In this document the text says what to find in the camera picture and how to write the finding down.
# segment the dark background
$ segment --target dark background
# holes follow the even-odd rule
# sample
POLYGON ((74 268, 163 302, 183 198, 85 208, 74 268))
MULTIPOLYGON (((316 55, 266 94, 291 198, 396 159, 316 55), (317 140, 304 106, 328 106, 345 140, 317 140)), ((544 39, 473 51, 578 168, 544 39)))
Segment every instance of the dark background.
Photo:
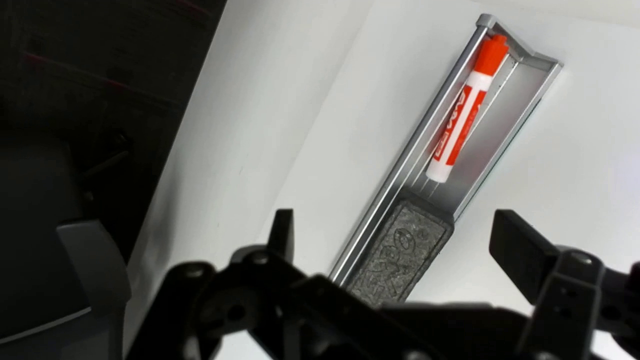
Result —
POLYGON ((1 0, 0 130, 70 145, 127 258, 223 0, 1 0))

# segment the red marker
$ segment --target red marker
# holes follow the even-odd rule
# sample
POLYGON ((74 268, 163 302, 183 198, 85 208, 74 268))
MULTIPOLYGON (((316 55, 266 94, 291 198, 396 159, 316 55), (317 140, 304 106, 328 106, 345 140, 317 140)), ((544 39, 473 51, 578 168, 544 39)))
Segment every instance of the red marker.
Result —
POLYGON ((443 135, 434 151, 431 162, 425 168, 425 179, 439 185, 448 180, 448 174, 452 172, 461 147, 473 129, 484 96, 506 56, 508 45, 504 34, 481 40, 471 74, 464 82, 464 89, 448 117, 443 135))

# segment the metal tray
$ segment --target metal tray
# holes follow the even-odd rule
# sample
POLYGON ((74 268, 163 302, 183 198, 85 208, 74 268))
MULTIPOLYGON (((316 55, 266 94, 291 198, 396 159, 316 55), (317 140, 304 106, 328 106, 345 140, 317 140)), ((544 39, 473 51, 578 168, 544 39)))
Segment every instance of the metal tray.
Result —
POLYGON ((372 236, 387 217, 400 191, 418 193, 430 206, 459 219, 480 185, 485 180, 506 147, 512 142, 519 126, 534 112, 549 82, 560 71, 560 63, 530 51, 521 40, 508 33, 493 17, 481 15, 475 33, 456 61, 452 72, 443 81, 423 119, 402 149, 397 161, 381 180, 378 193, 369 201, 368 211, 356 222, 349 241, 338 255, 329 278, 344 286, 353 268, 362 265, 372 246, 372 236), (425 182, 423 170, 438 145, 439 132, 485 34, 506 34, 510 42, 508 61, 502 65, 477 124, 473 126, 464 153, 457 159, 446 185, 425 182))

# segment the marker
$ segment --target marker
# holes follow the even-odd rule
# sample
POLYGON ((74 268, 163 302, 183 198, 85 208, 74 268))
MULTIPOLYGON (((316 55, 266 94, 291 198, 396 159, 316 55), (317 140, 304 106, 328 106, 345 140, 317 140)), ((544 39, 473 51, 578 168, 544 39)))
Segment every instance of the marker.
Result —
POLYGON ((487 89, 492 87, 499 65, 508 56, 508 45, 504 34, 485 37, 480 42, 477 56, 471 72, 467 74, 461 93, 446 121, 442 138, 425 168, 425 179, 443 185, 461 153, 461 147, 473 129, 475 117, 484 103, 487 89))

